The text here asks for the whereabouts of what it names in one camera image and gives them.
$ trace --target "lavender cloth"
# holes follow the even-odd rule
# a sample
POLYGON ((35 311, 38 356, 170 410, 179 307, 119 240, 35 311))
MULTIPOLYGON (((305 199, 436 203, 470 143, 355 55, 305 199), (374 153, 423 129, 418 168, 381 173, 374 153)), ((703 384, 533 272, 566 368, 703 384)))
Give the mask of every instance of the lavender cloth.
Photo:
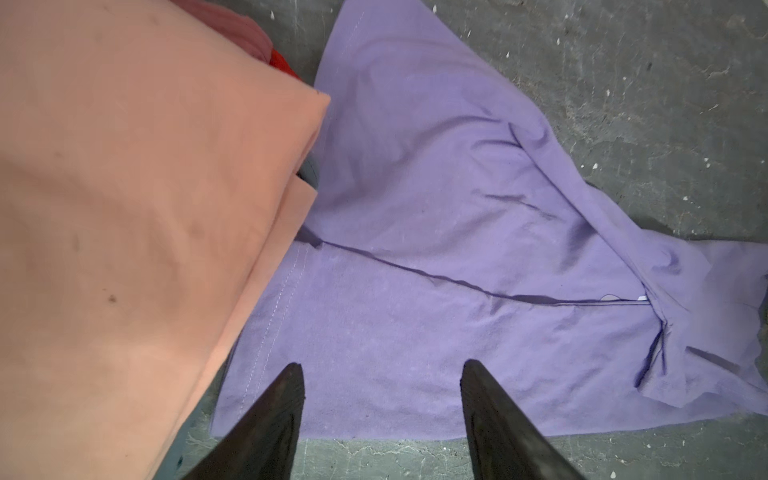
POLYGON ((321 241, 291 246, 253 311, 214 435, 288 362, 309 438, 463 436, 471 357, 545 435, 768 414, 768 246, 637 227, 418 0, 347 0, 316 87, 321 241))

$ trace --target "purple garment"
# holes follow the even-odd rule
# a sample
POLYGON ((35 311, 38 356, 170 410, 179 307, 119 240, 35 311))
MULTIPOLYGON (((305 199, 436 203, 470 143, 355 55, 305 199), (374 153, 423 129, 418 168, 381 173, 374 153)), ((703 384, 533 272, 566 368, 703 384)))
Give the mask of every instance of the purple garment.
POLYGON ((346 0, 316 87, 321 241, 291 246, 253 311, 214 435, 288 362, 309 438, 463 436, 467 358, 545 435, 768 414, 768 246, 637 227, 418 0, 346 0))

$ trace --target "seam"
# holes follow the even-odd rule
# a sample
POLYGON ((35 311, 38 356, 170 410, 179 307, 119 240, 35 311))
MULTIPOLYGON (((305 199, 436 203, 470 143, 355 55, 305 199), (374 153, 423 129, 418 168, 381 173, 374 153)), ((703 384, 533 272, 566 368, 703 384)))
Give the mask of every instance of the seam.
POLYGON ((296 283, 293 284, 293 291, 291 291, 290 296, 288 297, 288 302, 286 303, 286 309, 283 311, 283 316, 280 318, 280 323, 277 324, 277 331, 275 332, 274 338, 272 338, 272 345, 270 345, 270 349, 266 353, 266 359, 264 360, 264 367, 262 367, 261 369, 259 382, 256 385, 257 393, 261 388, 261 381, 264 380, 264 372, 266 372, 266 366, 270 362, 270 354, 272 353, 272 348, 274 348, 275 343, 277 342, 277 336, 280 335, 280 328, 283 326, 283 321, 286 319, 286 316, 288 315, 288 309, 290 309, 290 304, 291 304, 291 300, 293 300, 293 295, 296 294, 296 291, 299 289, 299 283, 301 283, 301 277, 304 276, 304 267, 306 267, 306 258, 309 256, 309 249, 310 249, 310 246, 308 244, 305 244, 304 260, 301 263, 301 271, 299 272, 299 278, 296 279, 296 283))
POLYGON ((286 289, 286 285, 288 284, 288 280, 290 280, 290 275, 293 273, 293 269, 296 268, 296 264, 299 262, 299 254, 296 254, 296 259, 293 261, 293 266, 290 268, 290 272, 288 272, 288 275, 286 275, 285 281, 283 281, 283 286, 280 288, 280 294, 277 296, 277 301, 275 302, 275 308, 272 310, 272 315, 270 316, 270 321, 266 325, 266 329, 264 330, 264 337, 261 339, 261 344, 259 345, 259 350, 256 353, 256 360, 253 362, 253 367, 250 369, 250 375, 248 375, 248 383, 245 385, 245 390, 243 391, 243 398, 240 400, 240 414, 242 415, 243 410, 245 408, 245 397, 248 395, 248 389, 250 388, 250 383, 253 380, 253 372, 256 370, 256 365, 259 362, 259 356, 261 355, 261 349, 264 347, 264 341, 266 340, 266 335, 270 331, 270 326, 272 325, 272 320, 275 318, 275 312, 277 311, 277 307, 280 305, 280 299, 283 297, 283 291, 286 289))

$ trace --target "stitching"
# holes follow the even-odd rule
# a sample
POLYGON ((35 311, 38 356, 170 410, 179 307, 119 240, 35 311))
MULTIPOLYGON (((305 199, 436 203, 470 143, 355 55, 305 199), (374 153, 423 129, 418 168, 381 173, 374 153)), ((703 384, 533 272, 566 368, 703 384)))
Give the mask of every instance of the stitching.
POLYGON ((266 366, 270 362, 270 354, 272 353, 272 348, 274 348, 275 343, 277 342, 277 336, 280 335, 280 327, 283 326, 283 321, 286 319, 286 315, 288 315, 288 309, 290 308, 291 300, 293 300, 293 295, 296 293, 296 291, 299 288, 301 277, 304 276, 304 267, 306 266, 306 258, 309 256, 309 250, 310 250, 309 244, 305 244, 304 261, 301 263, 301 272, 299 273, 299 278, 296 280, 296 283, 293 285, 293 291, 290 293, 290 296, 288 297, 288 303, 286 303, 286 309, 283 311, 283 318, 281 318, 280 323, 277 324, 277 331, 275 332, 275 336, 272 339, 272 345, 270 345, 270 351, 266 353, 266 360, 264 360, 264 367, 261 369, 261 376, 259 376, 259 383, 256 385, 257 392, 259 392, 259 389, 261 388, 261 381, 264 380, 264 372, 266 372, 266 366))
POLYGON ((290 272, 288 272, 288 275, 286 276, 285 281, 283 282, 283 286, 280 288, 280 294, 277 296, 277 301, 275 302, 275 308, 272 310, 272 315, 270 316, 270 321, 266 325, 266 329, 264 330, 264 337, 261 339, 261 345, 259 345, 259 350, 256 353, 256 359, 253 361, 253 367, 250 369, 250 375, 248 376, 248 383, 245 385, 245 390, 243 391, 243 398, 240 400, 240 414, 242 415, 243 409, 245 408, 245 397, 248 395, 248 388, 250 387, 250 382, 253 380, 253 372, 256 370, 256 364, 259 362, 259 356, 261 355, 261 349, 264 347, 264 340, 266 340, 266 335, 270 331, 270 326, 272 325, 272 320, 275 318, 275 312, 277 311, 277 307, 280 305, 280 298, 283 297, 283 291, 286 289, 286 285, 288 284, 288 279, 290 278, 290 274, 293 273, 293 269, 296 268, 296 264, 299 262, 299 254, 296 254, 296 259, 293 261, 293 266, 290 268, 290 272))

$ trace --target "concrete surface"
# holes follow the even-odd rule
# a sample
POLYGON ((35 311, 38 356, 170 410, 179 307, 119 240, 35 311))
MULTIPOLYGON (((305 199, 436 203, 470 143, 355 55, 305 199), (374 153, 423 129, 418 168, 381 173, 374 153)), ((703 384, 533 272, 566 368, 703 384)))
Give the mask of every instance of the concrete surface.
MULTIPOLYGON (((340 0, 219 3, 256 19, 312 82, 340 0)), ((762 1, 428 2, 435 4, 441 20, 538 104, 584 178, 641 226, 768 242, 762 1)), ((768 345, 765 329, 762 341, 768 345)), ((766 355, 760 365, 768 373, 766 355)), ((215 390, 187 438, 180 474, 215 443, 206 417, 215 390)), ((552 443, 589 479, 768 478, 768 419, 758 415, 552 443)), ((471 477, 462 440, 301 440, 293 472, 303 480, 471 477)))

